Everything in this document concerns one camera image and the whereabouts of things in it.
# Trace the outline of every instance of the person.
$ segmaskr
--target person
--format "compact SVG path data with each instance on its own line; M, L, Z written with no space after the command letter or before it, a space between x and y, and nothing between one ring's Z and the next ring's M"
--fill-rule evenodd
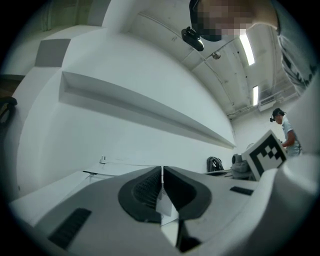
M287 149L287 154L289 158L299 156L301 153L301 146L297 139L297 135L294 132L288 118L280 108L276 108L272 112L273 120L276 121L278 125L282 125L284 132L285 142L282 146Z
M275 29L282 67L299 96L315 76L317 55L301 27L276 0L191 0L189 9L192 28L210 41L242 35L256 24Z

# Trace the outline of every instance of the fluorescent light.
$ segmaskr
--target fluorescent light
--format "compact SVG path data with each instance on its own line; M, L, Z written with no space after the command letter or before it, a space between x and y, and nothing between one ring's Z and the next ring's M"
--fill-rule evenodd
M246 58L248 59L249 66L251 66L255 63L255 58L247 34L240 35L240 40L243 45Z
M258 104L258 98L259 98L259 87L255 86L253 87L253 105Z

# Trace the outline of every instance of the black slot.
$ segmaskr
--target black slot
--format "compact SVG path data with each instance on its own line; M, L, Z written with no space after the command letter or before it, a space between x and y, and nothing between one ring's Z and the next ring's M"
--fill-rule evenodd
M91 211L83 208L76 209L69 217L48 237L55 245L66 249L83 227Z
M243 187L239 187L239 186L234 186L232 188L230 188L231 191L240 193L240 194L244 194L247 196L251 196L252 193L254 192L252 189L248 189L248 188L243 188Z
M83 173L87 173L87 174L91 174L91 175L97 175L98 173L96 172L91 172L91 171L87 171L87 170L83 170Z

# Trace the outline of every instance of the ceiling fixture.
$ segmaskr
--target ceiling fixture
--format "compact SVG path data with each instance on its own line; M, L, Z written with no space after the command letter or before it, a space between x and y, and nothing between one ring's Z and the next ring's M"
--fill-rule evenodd
M259 87L255 86L253 87L253 105L258 104L258 99L259 99Z
M221 53L219 51L215 51L214 53L212 53L212 57L215 60L219 60L221 58Z
M255 58L247 34L240 35L240 40L243 45L246 58L248 59L248 64L251 66L255 63Z

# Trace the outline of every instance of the black vent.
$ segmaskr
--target black vent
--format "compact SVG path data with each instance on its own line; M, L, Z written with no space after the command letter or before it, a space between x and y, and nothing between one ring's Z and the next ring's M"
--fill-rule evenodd
M261 100L260 104L261 104L261 105L264 105L264 104L267 104L267 103L269 103L269 102L273 102L275 99L276 99L276 98L275 98L274 96L272 96L272 97L269 97L269 98L267 98L267 99Z
M156 212L157 197L161 190L161 167L128 181L118 194L122 208L136 221L161 223Z
M191 184L169 171L164 174L164 187L177 211L189 204L197 195L196 189Z
M161 172L157 171L138 183L133 188L133 195L140 203L155 210L160 190Z
M83 208L76 209L71 215L54 231L48 239L66 249L72 240L76 237L86 220L90 216L91 211Z
M162 183L161 192L159 193L158 199L159 199L159 200L162 200L162 196L167 196L167 197L168 197L168 194L167 194L167 192L165 191L165 187L164 187L164 184L163 184L163 183Z
M239 187L239 186L233 186L232 188L230 188L230 190L233 192L247 195L247 196L251 196L252 193L254 192L252 189L243 188L243 187Z

